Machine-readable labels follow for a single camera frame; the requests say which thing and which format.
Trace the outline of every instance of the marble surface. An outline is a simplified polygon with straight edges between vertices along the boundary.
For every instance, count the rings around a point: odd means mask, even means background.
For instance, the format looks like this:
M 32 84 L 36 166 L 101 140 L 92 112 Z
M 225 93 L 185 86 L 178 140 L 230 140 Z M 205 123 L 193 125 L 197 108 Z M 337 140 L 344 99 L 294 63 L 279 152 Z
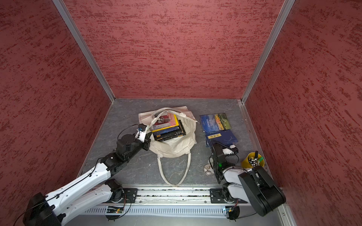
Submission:
M 236 99 L 116 99 L 87 157 L 83 172 L 92 168 L 98 158 L 106 156 L 116 148 L 117 135 L 123 128 L 138 123 L 138 113 L 180 106 L 187 106 L 198 121 L 200 115 L 225 112 L 230 121 L 231 130 L 239 140 L 236 146 L 239 149 L 240 161 L 252 152 L 252 143 L 242 121 Z M 135 131 L 136 126 L 125 130 L 122 135 Z M 190 168 L 183 184 L 217 184 L 214 175 L 207 176 L 203 171 L 211 150 L 205 146 L 205 133 L 198 123 L 195 134 L 197 144 L 191 149 Z M 237 157 L 228 157 L 228 160 L 236 162 Z M 178 158 L 162 158 L 161 163 L 165 177 L 170 183 L 176 184 L 184 175 L 187 155 Z M 157 155 L 145 150 L 141 150 L 134 156 L 128 165 L 113 178 L 122 184 L 165 184 L 159 172 Z

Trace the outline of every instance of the aluminum frame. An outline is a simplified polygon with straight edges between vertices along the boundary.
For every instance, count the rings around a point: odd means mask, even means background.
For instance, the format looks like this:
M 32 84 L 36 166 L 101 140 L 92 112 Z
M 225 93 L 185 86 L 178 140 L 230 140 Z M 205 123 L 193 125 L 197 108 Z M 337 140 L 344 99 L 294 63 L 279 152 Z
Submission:
M 283 24 L 285 20 L 288 17 L 288 14 L 290 12 L 290 9 L 292 8 L 295 0 L 285 0 L 285 2 L 282 5 L 282 8 L 280 9 L 279 15 L 277 17 L 277 20 L 275 21 L 275 24 L 273 26 L 273 29 L 271 30 L 271 33 L 269 35 L 269 38 L 265 44 L 265 47 L 263 49 L 263 52 L 260 55 L 259 61 L 255 67 L 255 70 L 249 80 L 249 83 L 245 89 L 245 92 L 241 98 L 241 102 L 245 104 L 246 100 L 248 99 L 248 96 L 253 89 L 253 86 L 264 66 L 264 63 L 266 59 L 268 58 L 268 55 L 280 33 L 280 30 L 283 27 Z
M 247 127 L 247 131 L 248 131 L 248 134 L 249 134 L 250 141 L 251 141 L 251 143 L 253 145 L 253 150 L 257 150 L 259 152 L 259 154 L 264 156 L 263 150 L 261 149 L 258 137 L 257 137 L 257 135 L 255 133 L 253 124 L 251 122 L 251 119 L 249 117 L 248 110 L 246 109 L 245 104 L 243 104 L 241 100 L 238 100 L 238 104 L 239 104 L 239 108 L 240 108 L 240 111 L 241 111 L 241 116 L 242 116 L 243 121 L 244 121 L 244 123 L 245 123 L 245 125 Z M 264 166 L 265 170 L 268 172 L 268 174 L 271 176 L 271 178 L 273 178 L 272 174 L 270 173 L 268 163 L 267 163 L 265 158 L 264 158 L 264 162 L 265 162 L 265 166 Z
M 284 226 L 297 226 L 288 204 L 280 205 L 278 211 Z
M 72 16 L 70 15 L 66 5 L 64 4 L 63 0 L 53 0 L 55 7 L 57 8 L 58 12 L 62 16 L 64 22 L 66 23 L 68 29 L 72 33 L 75 41 L 78 43 L 79 48 L 83 52 L 85 58 L 87 59 L 90 67 L 93 69 L 94 73 L 96 74 L 99 82 L 101 83 L 104 91 L 107 93 L 111 102 L 114 102 L 115 96 L 109 87 L 106 79 L 103 76 L 101 69 L 99 68 L 96 60 L 94 59 L 91 51 L 89 50 L 87 44 L 85 43 L 80 31 L 78 30 L 77 26 L 75 25 Z

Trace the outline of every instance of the yellow label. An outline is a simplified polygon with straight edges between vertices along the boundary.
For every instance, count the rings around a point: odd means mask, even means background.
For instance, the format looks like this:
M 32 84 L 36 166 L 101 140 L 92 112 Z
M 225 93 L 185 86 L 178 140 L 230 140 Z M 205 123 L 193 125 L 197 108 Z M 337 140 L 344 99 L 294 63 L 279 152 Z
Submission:
M 210 135 L 210 136 L 207 136 L 209 139 L 212 139 L 212 138 L 215 138 L 215 137 L 221 137 L 221 133 L 218 133 L 218 134 L 214 134 L 214 135 Z

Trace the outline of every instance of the book cover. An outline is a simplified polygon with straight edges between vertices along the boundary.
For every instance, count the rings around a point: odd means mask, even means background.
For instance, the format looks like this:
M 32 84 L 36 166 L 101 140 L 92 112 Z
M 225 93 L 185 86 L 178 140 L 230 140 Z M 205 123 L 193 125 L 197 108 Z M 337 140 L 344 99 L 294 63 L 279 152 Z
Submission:
M 211 142 L 210 139 L 216 140 L 219 143 L 222 143 L 225 146 L 230 146 L 238 142 L 235 135 L 231 130 L 224 130 L 218 132 L 206 132 L 206 147 L 210 147 Z
M 162 130 L 159 130 L 157 132 L 152 132 L 153 135 L 160 135 L 160 134 L 164 134 L 164 133 L 168 133 L 168 132 L 171 132 L 171 131 L 175 131 L 175 130 L 178 130 L 180 128 L 180 126 L 175 126 L 175 127 L 171 127 L 171 128 L 168 128 L 168 129 L 162 129 Z
M 156 123 L 150 127 L 150 130 L 151 132 L 157 132 L 175 126 L 178 126 L 178 120 L 176 115 L 165 112 L 159 117 Z
M 156 135 L 153 136 L 155 138 L 156 141 L 164 141 L 164 140 L 169 140 L 175 137 L 179 137 L 179 136 L 184 136 L 186 135 L 184 126 L 182 125 L 181 120 L 178 121 L 179 125 L 180 125 L 180 129 L 175 130 L 175 131 L 171 131 L 168 133 L 164 133 L 164 134 L 160 134 L 160 135 Z
M 200 115 L 202 130 L 204 132 L 223 131 L 231 129 L 225 113 Z

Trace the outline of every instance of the textured red wall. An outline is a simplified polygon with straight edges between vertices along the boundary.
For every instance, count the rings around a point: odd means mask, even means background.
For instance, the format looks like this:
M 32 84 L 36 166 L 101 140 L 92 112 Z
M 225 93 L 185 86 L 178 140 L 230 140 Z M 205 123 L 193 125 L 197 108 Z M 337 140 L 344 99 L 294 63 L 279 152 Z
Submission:
M 247 99 L 298 226 L 362 223 L 361 12 L 297 0 Z
M 51 0 L 2 0 L 0 40 L 0 225 L 13 225 L 76 178 L 110 100 Z
M 64 0 L 118 98 L 241 98 L 284 0 Z

